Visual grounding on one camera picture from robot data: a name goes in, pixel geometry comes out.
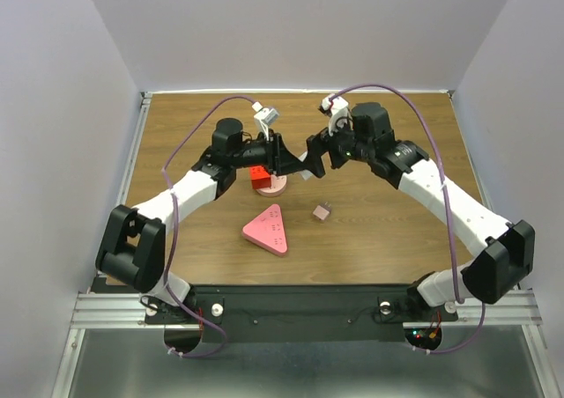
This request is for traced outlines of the round pink power socket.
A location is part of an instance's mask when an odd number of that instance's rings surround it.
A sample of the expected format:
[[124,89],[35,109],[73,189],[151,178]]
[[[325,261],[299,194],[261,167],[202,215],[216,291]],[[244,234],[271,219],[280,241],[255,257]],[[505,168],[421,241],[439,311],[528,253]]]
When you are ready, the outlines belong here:
[[269,187],[259,188],[256,192],[259,195],[266,196],[266,197],[276,197],[282,195],[286,190],[287,186],[287,177],[283,176],[271,176],[271,184]]

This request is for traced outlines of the red cube plug adapter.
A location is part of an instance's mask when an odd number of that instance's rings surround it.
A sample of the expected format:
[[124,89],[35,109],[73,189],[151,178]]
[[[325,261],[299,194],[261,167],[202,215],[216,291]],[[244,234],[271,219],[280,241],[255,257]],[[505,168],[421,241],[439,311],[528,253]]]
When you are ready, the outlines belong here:
[[254,190],[271,187],[271,175],[263,166],[250,167],[249,176]]

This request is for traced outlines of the white cube charger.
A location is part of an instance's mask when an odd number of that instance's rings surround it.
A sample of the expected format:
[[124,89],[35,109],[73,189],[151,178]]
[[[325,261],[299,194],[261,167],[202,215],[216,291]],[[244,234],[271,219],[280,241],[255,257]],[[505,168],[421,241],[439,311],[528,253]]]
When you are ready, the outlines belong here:
[[[299,156],[299,160],[301,162],[304,162],[306,157],[307,157],[308,153],[305,151],[303,152],[300,156]],[[304,169],[300,171],[300,176],[303,180],[307,181],[309,178],[311,178],[313,176],[313,174],[308,170],[308,169]]]

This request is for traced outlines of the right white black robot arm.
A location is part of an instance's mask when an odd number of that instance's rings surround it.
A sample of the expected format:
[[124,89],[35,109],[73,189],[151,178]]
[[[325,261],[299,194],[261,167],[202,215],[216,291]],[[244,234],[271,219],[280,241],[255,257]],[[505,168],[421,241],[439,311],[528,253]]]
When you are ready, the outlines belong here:
[[493,213],[441,173],[418,145],[396,139],[379,103],[349,107],[342,98],[325,98],[319,109],[328,115],[328,126],[310,137],[305,160],[318,163],[328,153],[334,169],[349,160],[368,164],[373,174],[439,218],[471,254],[470,262],[417,281],[416,291],[405,298],[408,314],[425,319],[457,299],[494,304],[532,272],[534,228]]

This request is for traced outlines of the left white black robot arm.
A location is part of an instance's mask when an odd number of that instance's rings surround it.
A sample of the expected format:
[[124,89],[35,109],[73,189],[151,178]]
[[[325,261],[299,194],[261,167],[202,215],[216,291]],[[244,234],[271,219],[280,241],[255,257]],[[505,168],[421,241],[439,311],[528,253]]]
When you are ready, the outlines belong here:
[[246,140],[234,118],[219,120],[211,140],[179,181],[148,201],[133,207],[121,204],[110,212],[96,257],[97,270],[166,303],[166,312],[178,322],[195,315],[197,302],[189,295],[189,283],[170,271],[165,252],[175,247],[166,244],[167,236],[178,237],[181,221],[222,196],[240,168],[264,166],[280,176],[307,167],[307,157],[294,156],[281,135],[266,130]]

